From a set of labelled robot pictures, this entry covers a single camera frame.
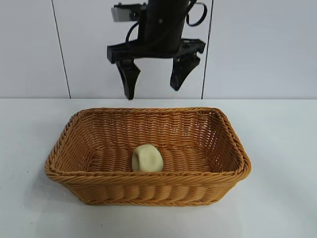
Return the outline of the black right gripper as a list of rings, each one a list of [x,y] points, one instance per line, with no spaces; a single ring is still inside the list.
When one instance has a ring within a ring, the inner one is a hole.
[[[133,59],[174,58],[170,86],[175,91],[199,65],[200,58],[188,53],[203,53],[205,42],[182,38],[184,24],[195,27],[206,17],[203,13],[198,21],[190,23],[189,12],[196,4],[199,4],[196,0],[150,0],[143,4],[118,3],[112,7],[115,22],[134,22],[125,41],[106,50],[107,59],[118,68],[128,100],[134,99],[141,72]]]

